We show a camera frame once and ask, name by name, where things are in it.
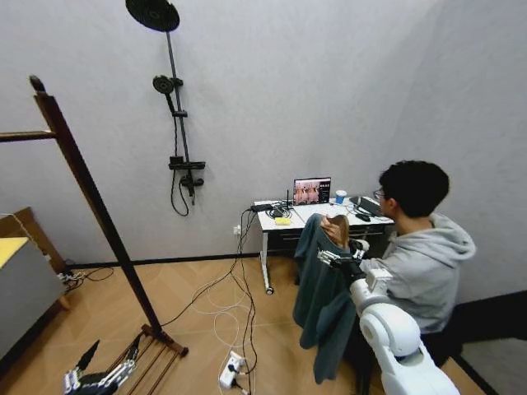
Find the yellow sticky note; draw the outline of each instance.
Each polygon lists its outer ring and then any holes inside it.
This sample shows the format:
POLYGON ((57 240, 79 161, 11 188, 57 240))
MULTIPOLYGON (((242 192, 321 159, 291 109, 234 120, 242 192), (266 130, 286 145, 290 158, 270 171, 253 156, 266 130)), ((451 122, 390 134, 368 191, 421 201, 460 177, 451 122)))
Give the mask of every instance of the yellow sticky note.
POLYGON ((291 220, 289 218, 275 218, 274 223, 276 225, 290 225, 291 220))

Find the wooden floor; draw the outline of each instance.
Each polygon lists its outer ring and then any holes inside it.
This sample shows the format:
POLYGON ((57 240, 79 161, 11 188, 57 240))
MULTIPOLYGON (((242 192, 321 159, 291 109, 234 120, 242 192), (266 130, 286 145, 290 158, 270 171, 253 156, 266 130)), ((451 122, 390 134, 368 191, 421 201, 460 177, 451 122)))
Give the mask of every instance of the wooden floor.
MULTIPOLYGON (((317 385, 312 368, 316 349, 303 350, 298 345, 301 329, 291 317, 297 287, 293 285, 294 264, 286 258, 270 258, 269 268, 274 295, 264 292, 259 260, 245 259, 248 282, 256 303, 256 328, 254 342, 258 352, 256 388, 259 394, 353 394, 354 373, 343 362, 334 381, 317 385)), ((194 263, 158 264, 137 267, 154 308, 162 322, 177 314, 202 284, 226 272, 232 261, 206 261, 194 263)), ((104 276, 105 271, 97 274, 104 276)), ((203 311, 217 305, 234 304, 241 296, 233 281, 215 286, 210 294, 195 304, 203 311)), ((146 322, 133 292, 120 269, 106 281, 86 281, 82 288, 68 296, 72 310, 61 311, 39 335, 21 358, 0 379, 0 393, 11 395, 37 395, 62 393, 62 377, 71 369, 81 354, 100 339, 90 371, 106 369, 115 357, 138 334, 146 322)), ((248 305, 245 299, 242 304, 248 305)), ((245 328, 246 311, 229 310, 245 328)), ((213 331, 214 315, 199 314, 192 309, 166 331, 180 344, 190 349, 189 354, 178 359, 168 371, 156 394, 216 394, 218 371, 229 347, 221 343, 213 331)), ((236 321, 227 314, 217 317, 217 335, 232 343, 236 336, 236 321)), ((155 346, 139 361, 138 371, 129 380, 133 382, 148 359, 158 350, 155 346)), ((444 368, 462 394, 483 394, 464 371, 450 360, 444 368)), ((371 394, 382 394, 378 373, 373 378, 371 394)), ((240 384, 247 388, 247 378, 240 384)), ((138 394, 146 393, 138 388, 138 394)), ((238 390, 224 393, 239 394, 238 390)))

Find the desk leg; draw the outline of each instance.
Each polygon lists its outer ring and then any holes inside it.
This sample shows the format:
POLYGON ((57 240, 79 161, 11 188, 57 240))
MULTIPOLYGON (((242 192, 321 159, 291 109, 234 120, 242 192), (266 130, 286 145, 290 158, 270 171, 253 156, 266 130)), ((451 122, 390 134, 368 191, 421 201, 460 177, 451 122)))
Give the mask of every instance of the desk leg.
POLYGON ((271 287, 271 284, 269 283, 269 273, 267 270, 267 239, 268 239, 268 234, 267 232, 264 232, 263 238, 262 238, 262 251, 260 251, 260 262, 262 263, 262 275, 263 275, 263 283, 265 285, 265 293, 267 293, 267 295, 272 295, 274 292, 274 289, 271 287))
POLYGON ((58 297, 58 302, 60 303, 60 306, 66 311, 69 311, 72 308, 72 306, 68 302, 68 299, 66 299, 66 296, 64 295, 60 295, 58 297))

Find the shower head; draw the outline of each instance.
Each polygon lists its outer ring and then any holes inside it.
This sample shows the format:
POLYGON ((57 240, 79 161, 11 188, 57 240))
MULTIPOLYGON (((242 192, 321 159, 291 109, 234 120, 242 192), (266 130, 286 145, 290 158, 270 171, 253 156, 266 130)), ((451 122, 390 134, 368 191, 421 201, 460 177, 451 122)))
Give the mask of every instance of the shower head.
POLYGON ((152 80, 152 85, 154 85, 156 91, 163 95, 169 95, 174 90, 174 83, 169 77, 165 76, 155 76, 152 80))
POLYGON ((180 15, 166 0, 126 0, 126 8, 140 24, 157 31, 173 31, 180 15))

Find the yellow blanket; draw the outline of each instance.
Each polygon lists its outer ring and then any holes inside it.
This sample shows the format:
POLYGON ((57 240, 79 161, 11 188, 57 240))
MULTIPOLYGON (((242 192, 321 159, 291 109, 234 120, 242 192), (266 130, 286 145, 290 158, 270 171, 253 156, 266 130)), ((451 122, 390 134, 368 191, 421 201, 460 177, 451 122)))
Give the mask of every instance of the yellow blanket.
POLYGON ((25 243, 27 237, 0 238, 0 269, 25 243))

